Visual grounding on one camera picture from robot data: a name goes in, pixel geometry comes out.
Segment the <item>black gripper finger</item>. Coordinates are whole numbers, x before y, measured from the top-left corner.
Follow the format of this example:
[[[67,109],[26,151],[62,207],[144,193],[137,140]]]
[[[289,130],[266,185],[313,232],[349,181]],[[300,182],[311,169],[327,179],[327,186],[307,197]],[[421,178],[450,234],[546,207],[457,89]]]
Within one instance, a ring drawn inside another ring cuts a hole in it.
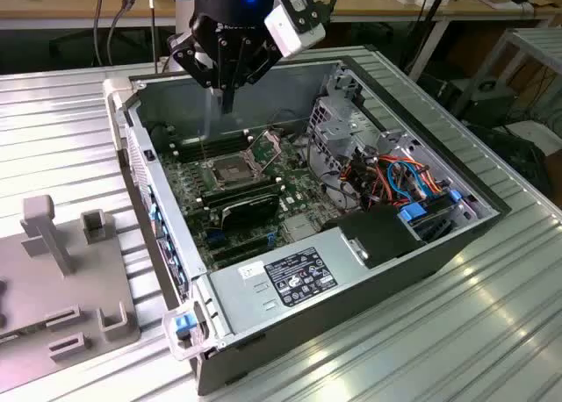
[[[228,113],[228,88],[220,84],[218,65],[190,33],[168,37],[170,59],[187,72],[204,89],[210,90],[221,113]]]
[[[273,39],[243,39],[234,64],[234,73],[227,89],[227,112],[234,107],[235,92],[246,83],[260,80],[281,58]]]

